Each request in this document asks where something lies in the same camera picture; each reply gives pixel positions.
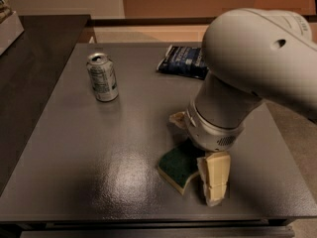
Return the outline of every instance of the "can top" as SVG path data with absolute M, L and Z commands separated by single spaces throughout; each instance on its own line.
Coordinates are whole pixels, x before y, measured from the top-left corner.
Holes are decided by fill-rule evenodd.
M 94 53 L 88 56 L 88 62 L 93 65 L 101 65 L 108 60 L 108 56 L 103 53 Z

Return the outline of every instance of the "floor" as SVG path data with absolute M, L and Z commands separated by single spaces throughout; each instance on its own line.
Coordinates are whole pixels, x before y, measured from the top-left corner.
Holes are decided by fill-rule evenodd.
M 313 41 L 317 43 L 317 23 L 310 24 Z M 133 42 L 200 42 L 207 25 L 150 26 L 150 27 L 98 27 L 87 28 L 81 43 L 133 43 Z M 268 102 L 277 127 L 293 155 L 308 187 L 317 200 L 317 126 L 298 114 Z M 317 218 L 295 220 L 290 224 L 296 238 L 317 237 Z

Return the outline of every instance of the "white box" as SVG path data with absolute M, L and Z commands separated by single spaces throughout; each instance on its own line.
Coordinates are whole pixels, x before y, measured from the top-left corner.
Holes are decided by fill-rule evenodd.
M 24 28 L 16 12 L 0 24 L 0 56 L 23 33 Z

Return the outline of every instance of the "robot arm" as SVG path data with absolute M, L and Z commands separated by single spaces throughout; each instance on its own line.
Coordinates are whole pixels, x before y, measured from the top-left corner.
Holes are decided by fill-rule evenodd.
M 229 149 L 244 119 L 269 99 L 317 121 L 317 46 L 293 12 L 239 9 L 218 17 L 203 40 L 211 68 L 185 112 L 192 141 L 208 152 Z

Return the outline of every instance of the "soda can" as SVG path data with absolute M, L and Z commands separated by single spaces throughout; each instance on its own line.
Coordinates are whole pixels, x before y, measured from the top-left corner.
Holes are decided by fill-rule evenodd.
M 103 53 L 88 56 L 87 70 L 97 100 L 110 101 L 119 92 L 113 62 Z

